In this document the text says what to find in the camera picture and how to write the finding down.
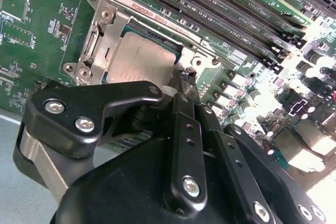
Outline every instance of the gray table surface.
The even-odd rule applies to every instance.
[[[0,109],[0,224],[50,223],[56,201],[47,189],[21,174],[13,162],[19,120],[19,116]],[[99,165],[115,156],[111,150],[99,148],[94,163]]]

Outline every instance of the electrolytic capacitor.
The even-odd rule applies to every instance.
[[[274,135],[274,132],[271,130],[271,128],[270,128],[270,126],[268,125],[267,122],[262,122],[260,124],[260,126],[263,129],[263,131],[264,131],[264,133],[267,137],[271,137],[271,136]]]
[[[261,95],[259,90],[253,90],[250,93],[250,97],[252,98],[252,100],[257,103],[257,104],[261,104],[263,101],[263,96]]]
[[[264,140],[262,142],[262,145],[263,145],[264,150],[266,151],[267,155],[273,155],[274,148],[267,140]]]
[[[331,57],[323,56],[321,54],[318,54],[317,52],[311,55],[309,61],[320,68],[329,67],[334,64],[333,59]]]
[[[336,81],[336,71],[332,71],[328,74],[328,78],[333,80],[333,81]]]
[[[254,115],[256,112],[256,107],[252,106],[249,102],[243,102],[240,108],[247,115]]]
[[[296,113],[298,117],[300,117],[302,120],[307,119],[309,114],[306,112],[306,110],[300,110]]]
[[[230,120],[238,125],[239,127],[242,127],[244,125],[244,120],[242,119],[242,117],[238,114],[234,114],[230,117]]]
[[[304,64],[299,70],[301,73],[303,73],[308,78],[317,77],[320,74],[319,69],[309,64]]]

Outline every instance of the motherboard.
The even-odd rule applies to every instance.
[[[189,71],[222,126],[305,172],[336,151],[335,54],[336,0],[0,0],[1,107],[23,113],[50,81],[166,87]]]

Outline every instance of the integrated circuit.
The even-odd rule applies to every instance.
[[[70,34],[71,28],[66,25],[61,25],[59,31],[68,36]]]

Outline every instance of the metal screw head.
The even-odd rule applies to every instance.
[[[209,107],[205,107],[204,110],[206,111],[206,113],[211,114],[212,113],[212,109],[210,109]]]
[[[236,132],[238,135],[241,135],[242,131],[240,130],[240,128],[234,126],[234,129],[235,129],[235,132]]]
[[[150,90],[153,94],[159,94],[159,91],[158,91],[157,87],[150,86],[150,87],[149,87],[149,90]]]
[[[302,215],[309,221],[313,220],[313,216],[311,215],[310,211],[308,211],[307,208],[305,208],[304,206],[299,205],[299,209],[302,213]]]
[[[191,197],[197,197],[200,194],[200,187],[192,178],[185,178],[183,180],[183,188]]]
[[[325,216],[323,215],[323,213],[316,208],[315,206],[311,206],[311,209],[313,210],[314,214],[317,216],[317,218],[319,218],[321,221],[325,221]]]
[[[75,126],[80,131],[86,133],[93,131],[93,129],[95,128],[93,121],[85,116],[77,118],[75,121]]]
[[[259,202],[255,202],[253,207],[254,207],[254,211],[256,212],[257,216],[259,216],[259,218],[263,220],[263,222],[270,221],[271,217],[268,211],[266,210],[266,208],[262,204],[260,204]]]
[[[52,114],[60,114],[65,110],[64,105],[58,101],[47,102],[44,107],[46,108],[46,111]]]
[[[189,102],[188,98],[184,95],[181,96],[181,99],[184,101],[184,102]]]

